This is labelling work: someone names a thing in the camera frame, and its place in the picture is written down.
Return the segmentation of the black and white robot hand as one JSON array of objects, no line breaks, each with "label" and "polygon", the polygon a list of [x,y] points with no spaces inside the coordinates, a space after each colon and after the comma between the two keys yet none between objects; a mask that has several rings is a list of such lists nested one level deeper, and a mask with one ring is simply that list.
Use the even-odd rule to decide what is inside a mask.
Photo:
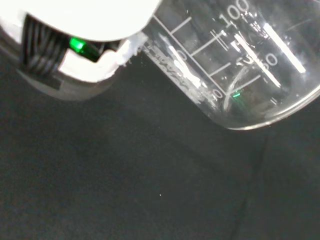
[{"label": "black and white robot hand", "polygon": [[159,0],[3,0],[0,55],[27,83],[63,101],[105,92],[147,41]]}]

